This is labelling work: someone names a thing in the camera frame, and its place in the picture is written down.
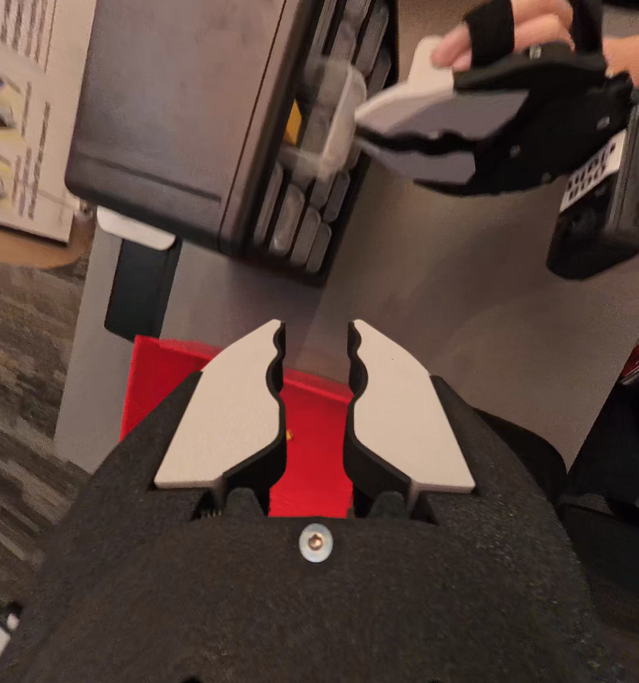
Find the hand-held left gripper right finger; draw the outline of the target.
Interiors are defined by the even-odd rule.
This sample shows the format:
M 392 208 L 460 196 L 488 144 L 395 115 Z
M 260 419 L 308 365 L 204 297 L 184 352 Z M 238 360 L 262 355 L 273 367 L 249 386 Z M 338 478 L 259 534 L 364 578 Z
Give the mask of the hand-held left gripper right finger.
M 476 481 L 429 372 L 368 324 L 348 325 L 344 471 L 359 497 L 470 494 Z

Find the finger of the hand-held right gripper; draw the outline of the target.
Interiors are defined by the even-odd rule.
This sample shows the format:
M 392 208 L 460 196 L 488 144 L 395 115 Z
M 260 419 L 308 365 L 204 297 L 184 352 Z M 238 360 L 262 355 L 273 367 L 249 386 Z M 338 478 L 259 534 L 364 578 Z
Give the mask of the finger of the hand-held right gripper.
M 361 149 L 373 160 L 396 174 L 413 181 L 468 182 L 475 173 L 475 158 L 470 152 L 451 152 L 427 156 L 423 152 L 397 152 L 361 141 Z
M 369 98 L 356 109 L 358 128 L 388 138 L 444 133 L 481 141 L 511 121 L 528 98 L 527 90 L 456 91 L 455 73 L 438 68 L 432 54 L 438 41 L 420 41 L 408 78 Z

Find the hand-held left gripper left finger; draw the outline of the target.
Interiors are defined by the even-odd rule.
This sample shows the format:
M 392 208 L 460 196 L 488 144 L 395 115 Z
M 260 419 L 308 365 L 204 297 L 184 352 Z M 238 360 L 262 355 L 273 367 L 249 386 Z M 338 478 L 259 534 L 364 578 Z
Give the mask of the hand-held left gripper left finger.
M 204 366 L 155 474 L 157 488 L 270 491 L 287 462 L 285 351 L 285 324 L 272 319 Z

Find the red plastic bin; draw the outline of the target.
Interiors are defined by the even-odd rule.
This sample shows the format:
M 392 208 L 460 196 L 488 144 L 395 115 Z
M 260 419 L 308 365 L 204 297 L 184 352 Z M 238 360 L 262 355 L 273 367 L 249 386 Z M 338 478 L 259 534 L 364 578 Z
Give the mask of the red plastic bin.
M 219 353 L 201 342 L 136 337 L 121 422 L 123 440 L 189 374 Z M 343 440 L 352 392 L 347 385 L 283 370 L 287 466 L 270 492 L 273 517 L 346 518 L 352 483 L 343 468 Z

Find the clear plastic drawer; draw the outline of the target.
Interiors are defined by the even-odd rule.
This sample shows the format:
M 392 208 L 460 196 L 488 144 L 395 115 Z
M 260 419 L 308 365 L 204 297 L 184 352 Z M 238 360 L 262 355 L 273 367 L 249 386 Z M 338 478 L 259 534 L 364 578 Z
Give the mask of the clear plastic drawer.
M 283 143 L 278 160 L 292 183 L 307 189 L 330 180 L 348 161 L 356 132 L 355 113 L 366 101 L 366 82 L 349 62 L 309 60 L 298 83 L 301 113 L 296 143 Z

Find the black drawer cabinet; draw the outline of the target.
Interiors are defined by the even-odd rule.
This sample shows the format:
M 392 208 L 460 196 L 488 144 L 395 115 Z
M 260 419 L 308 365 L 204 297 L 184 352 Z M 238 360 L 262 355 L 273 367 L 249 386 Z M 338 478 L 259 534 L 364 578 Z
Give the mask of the black drawer cabinet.
M 184 242 L 323 286 L 329 273 L 314 282 L 248 253 L 314 7 L 99 1 L 68 188 Z

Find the person's right hand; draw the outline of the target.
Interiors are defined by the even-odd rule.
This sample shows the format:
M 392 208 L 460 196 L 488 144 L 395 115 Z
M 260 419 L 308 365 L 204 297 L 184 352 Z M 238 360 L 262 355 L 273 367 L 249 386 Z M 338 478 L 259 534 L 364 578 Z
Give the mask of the person's right hand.
M 538 44 L 562 42 L 574 48 L 571 37 L 573 10 L 567 1 L 512 1 L 513 52 Z M 472 61 L 468 22 L 463 21 L 443 36 L 431 54 L 432 65 L 468 70 Z

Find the black flat desk mat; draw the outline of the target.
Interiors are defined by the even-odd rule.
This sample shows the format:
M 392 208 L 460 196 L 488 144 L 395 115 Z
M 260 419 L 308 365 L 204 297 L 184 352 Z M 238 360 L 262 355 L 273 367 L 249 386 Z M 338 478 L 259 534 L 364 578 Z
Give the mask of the black flat desk mat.
M 182 241 L 166 250 L 122 240 L 104 328 L 134 342 L 160 337 L 169 304 Z

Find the white stand base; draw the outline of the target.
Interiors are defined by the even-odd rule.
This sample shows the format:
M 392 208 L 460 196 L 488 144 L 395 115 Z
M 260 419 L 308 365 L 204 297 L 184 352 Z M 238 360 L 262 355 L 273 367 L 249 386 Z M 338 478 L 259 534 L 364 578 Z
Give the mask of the white stand base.
M 105 233 L 158 252 L 165 252 L 176 242 L 176 237 L 164 230 L 120 215 L 107 208 L 96 209 L 98 227 Z

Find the printed instruction sheet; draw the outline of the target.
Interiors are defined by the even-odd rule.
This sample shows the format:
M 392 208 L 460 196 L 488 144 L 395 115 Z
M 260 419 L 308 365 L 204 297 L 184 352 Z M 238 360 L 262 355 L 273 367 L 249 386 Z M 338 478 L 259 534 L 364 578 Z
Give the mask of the printed instruction sheet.
M 96 1 L 0 1 L 0 226 L 68 244 L 65 170 Z

